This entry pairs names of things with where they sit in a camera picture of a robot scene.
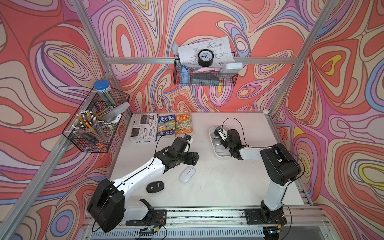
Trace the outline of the silver wireless mouse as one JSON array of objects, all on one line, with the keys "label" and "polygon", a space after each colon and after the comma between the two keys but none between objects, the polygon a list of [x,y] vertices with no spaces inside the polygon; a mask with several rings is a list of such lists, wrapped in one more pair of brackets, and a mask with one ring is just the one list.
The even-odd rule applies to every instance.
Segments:
[{"label": "silver wireless mouse", "polygon": [[210,133],[211,140],[214,145],[220,145],[222,138],[220,136],[217,136],[215,132]]}]

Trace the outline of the black round mouse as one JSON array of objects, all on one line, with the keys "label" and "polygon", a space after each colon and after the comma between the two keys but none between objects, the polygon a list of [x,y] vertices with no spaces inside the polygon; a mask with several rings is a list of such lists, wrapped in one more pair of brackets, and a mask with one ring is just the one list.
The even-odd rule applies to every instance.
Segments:
[{"label": "black round mouse", "polygon": [[149,194],[155,194],[162,191],[165,188],[165,184],[162,181],[151,182],[147,185],[146,191]]}]

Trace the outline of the white upside-down mouse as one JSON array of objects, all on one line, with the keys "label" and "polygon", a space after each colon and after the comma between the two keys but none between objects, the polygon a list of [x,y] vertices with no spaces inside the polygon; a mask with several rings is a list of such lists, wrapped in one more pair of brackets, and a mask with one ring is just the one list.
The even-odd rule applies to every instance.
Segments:
[{"label": "white upside-down mouse", "polygon": [[222,145],[217,145],[214,147],[214,149],[215,149],[215,153],[220,157],[226,157],[231,155],[229,152],[229,149],[225,148]]}]

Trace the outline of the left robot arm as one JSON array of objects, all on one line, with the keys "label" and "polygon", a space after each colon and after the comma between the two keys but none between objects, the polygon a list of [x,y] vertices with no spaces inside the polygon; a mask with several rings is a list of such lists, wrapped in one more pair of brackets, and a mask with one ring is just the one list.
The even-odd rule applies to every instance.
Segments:
[{"label": "left robot arm", "polygon": [[192,142],[190,135],[177,137],[171,146],[154,153],[147,163],[130,174],[114,181],[104,179],[99,182],[87,207],[95,224],[105,233],[121,222],[150,224],[154,217],[153,207],[144,199],[134,203],[129,202],[129,198],[152,179],[180,164],[195,166],[200,156],[190,151]]}]

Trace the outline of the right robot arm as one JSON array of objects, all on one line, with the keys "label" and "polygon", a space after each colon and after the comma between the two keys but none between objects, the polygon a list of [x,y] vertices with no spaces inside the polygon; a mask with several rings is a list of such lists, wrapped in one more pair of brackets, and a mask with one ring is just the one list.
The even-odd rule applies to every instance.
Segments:
[{"label": "right robot arm", "polygon": [[294,157],[282,144],[271,147],[249,147],[242,143],[240,134],[235,129],[215,129],[215,135],[220,137],[220,143],[229,150],[230,156],[240,161],[258,161],[264,163],[270,184],[260,208],[245,210],[249,224],[276,224],[284,226],[287,220],[283,210],[283,199],[289,184],[293,183],[301,171]]}]

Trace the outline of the white storage tray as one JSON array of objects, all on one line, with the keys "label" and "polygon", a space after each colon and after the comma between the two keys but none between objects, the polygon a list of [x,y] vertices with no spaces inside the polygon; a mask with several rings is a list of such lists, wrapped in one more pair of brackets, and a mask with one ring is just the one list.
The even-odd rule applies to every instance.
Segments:
[{"label": "white storage tray", "polygon": [[209,130],[211,143],[214,153],[218,159],[228,159],[230,157],[241,160],[239,147],[241,140],[239,132],[229,127],[212,127]]}]

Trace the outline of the white box in basket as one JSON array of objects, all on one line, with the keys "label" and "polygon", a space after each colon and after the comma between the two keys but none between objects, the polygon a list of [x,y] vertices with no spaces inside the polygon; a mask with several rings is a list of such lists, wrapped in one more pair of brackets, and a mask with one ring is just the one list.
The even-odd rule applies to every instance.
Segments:
[{"label": "white box in basket", "polygon": [[243,63],[228,63],[223,68],[222,74],[237,74],[243,68]]}]

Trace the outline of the orange 13-storey treehouse book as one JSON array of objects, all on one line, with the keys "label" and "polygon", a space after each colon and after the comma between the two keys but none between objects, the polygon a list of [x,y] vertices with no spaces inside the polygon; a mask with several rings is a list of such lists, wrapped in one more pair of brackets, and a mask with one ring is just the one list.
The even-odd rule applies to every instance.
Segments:
[{"label": "orange 13-storey treehouse book", "polygon": [[179,114],[175,116],[176,126],[175,135],[183,136],[184,134],[193,134],[192,116],[190,113]]}]

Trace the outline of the blue 91-storey treehouse book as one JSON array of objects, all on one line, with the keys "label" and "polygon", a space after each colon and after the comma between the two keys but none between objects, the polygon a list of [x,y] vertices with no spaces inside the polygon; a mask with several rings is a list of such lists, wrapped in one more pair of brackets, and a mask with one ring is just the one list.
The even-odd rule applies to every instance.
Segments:
[{"label": "blue 91-storey treehouse book", "polygon": [[176,132],[176,116],[159,116],[157,137],[174,137]]}]

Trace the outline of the black round clock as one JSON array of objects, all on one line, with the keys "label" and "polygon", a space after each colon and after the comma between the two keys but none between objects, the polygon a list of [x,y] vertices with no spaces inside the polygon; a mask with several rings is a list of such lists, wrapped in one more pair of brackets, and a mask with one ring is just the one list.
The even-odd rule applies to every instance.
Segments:
[{"label": "black round clock", "polygon": [[213,64],[214,53],[209,49],[203,49],[198,53],[198,64],[201,67],[208,68]]}]

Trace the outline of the white paper sheet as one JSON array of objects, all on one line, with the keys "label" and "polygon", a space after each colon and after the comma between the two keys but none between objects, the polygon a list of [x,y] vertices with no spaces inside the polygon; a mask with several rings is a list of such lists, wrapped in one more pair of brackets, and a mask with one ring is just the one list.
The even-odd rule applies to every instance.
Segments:
[{"label": "white paper sheet", "polygon": [[223,37],[179,47],[181,64],[188,68],[204,68],[198,64],[198,53],[203,49],[209,49],[214,53],[213,64],[208,68],[223,68],[224,65],[235,62],[229,38]]}]

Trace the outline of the clear cup with pens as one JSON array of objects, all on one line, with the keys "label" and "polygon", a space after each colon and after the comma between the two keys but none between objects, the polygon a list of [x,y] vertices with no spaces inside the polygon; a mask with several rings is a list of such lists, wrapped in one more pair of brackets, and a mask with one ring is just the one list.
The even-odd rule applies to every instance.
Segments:
[{"label": "clear cup with pens", "polygon": [[75,122],[72,127],[75,134],[93,144],[107,143],[107,138],[96,116],[92,115],[90,111],[79,111],[75,114]]}]

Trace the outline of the blue lid pencil jar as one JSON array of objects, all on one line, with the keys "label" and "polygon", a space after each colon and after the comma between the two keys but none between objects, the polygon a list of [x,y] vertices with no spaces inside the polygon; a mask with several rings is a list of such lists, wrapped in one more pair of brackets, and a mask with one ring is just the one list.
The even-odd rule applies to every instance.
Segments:
[{"label": "blue lid pencil jar", "polygon": [[98,80],[94,82],[94,88],[108,106],[115,107],[119,104],[112,91],[109,81]]}]

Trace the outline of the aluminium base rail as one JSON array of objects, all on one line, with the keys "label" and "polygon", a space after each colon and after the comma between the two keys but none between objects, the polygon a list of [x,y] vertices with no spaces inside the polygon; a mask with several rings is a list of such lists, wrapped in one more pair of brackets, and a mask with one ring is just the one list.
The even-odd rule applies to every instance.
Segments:
[{"label": "aluminium base rail", "polygon": [[250,206],[172,207],[154,217],[148,225],[129,226],[122,222],[108,233],[90,217],[76,240],[337,240],[331,221],[321,207],[284,206],[279,218],[285,225],[264,224],[252,219]]}]

